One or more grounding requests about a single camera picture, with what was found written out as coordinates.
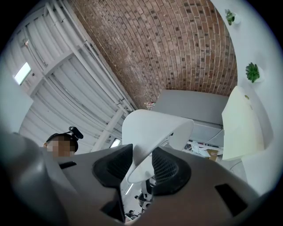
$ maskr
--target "potted plant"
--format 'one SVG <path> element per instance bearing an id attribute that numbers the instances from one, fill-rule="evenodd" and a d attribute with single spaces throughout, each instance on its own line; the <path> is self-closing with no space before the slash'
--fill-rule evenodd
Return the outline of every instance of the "potted plant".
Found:
<path id="1" fill-rule="evenodd" d="M 263 70 L 253 63 L 249 63 L 246 67 L 246 75 L 247 79 L 250 80 L 252 83 L 261 82 L 264 78 Z"/>
<path id="2" fill-rule="evenodd" d="M 227 22 L 230 26 L 232 25 L 232 23 L 239 23 L 240 22 L 237 14 L 231 12 L 229 9 L 226 9 L 225 13 L 226 13 Z"/>

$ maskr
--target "white wall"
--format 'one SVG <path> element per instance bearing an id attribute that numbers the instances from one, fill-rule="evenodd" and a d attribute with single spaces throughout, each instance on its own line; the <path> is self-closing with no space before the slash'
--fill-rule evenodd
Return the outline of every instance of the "white wall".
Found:
<path id="1" fill-rule="evenodd" d="M 259 193 L 271 190 L 283 165 L 283 55 L 268 25 L 243 0 L 211 0 L 231 36 L 237 59 L 238 85 L 244 88 L 256 112 L 264 137 L 265 150 L 242 158 L 248 183 Z M 225 9 L 241 19 L 229 26 Z M 264 71 L 264 81 L 251 84 L 245 67 L 253 62 Z"/>
<path id="2" fill-rule="evenodd" d="M 21 89 L 0 57 L 0 125 L 6 132 L 19 132 L 33 100 Z"/>
<path id="3" fill-rule="evenodd" d="M 17 123 L 20 128 L 14 131 L 41 146 L 50 135 L 66 132 L 69 126 L 76 126 L 84 135 L 84 138 L 78 141 L 79 149 L 76 154 L 88 153 L 119 107 L 66 45 L 50 14 L 44 15 L 45 2 L 46 0 L 40 1 L 28 13 L 1 53 L 2 64 L 5 66 L 2 70 L 10 72 L 9 75 L 15 75 L 26 62 L 31 68 L 31 73 L 20 88 L 33 99 L 33 103 L 23 115 L 24 120 Z M 66 15 L 66 19 L 61 23 L 63 29 L 75 46 L 80 50 L 85 49 L 84 38 L 79 35 L 77 27 L 67 16 L 67 11 L 63 13 Z M 83 54 L 83 58 L 98 73 L 97 65 L 93 64 L 95 56 Z M 103 76 L 105 74 L 100 73 L 102 82 L 107 83 L 107 77 Z M 106 87 L 110 92 L 114 92 L 110 83 L 107 83 Z M 1 92 L 6 92 L 8 86 L 4 88 Z M 112 94 L 119 100 L 119 95 Z M 10 114 L 10 109 L 4 110 L 5 117 L 15 118 Z M 122 138 L 123 121 L 124 116 L 119 119 L 114 129 L 111 129 L 111 137 L 107 137 L 102 149 L 109 148 L 115 137 Z"/>

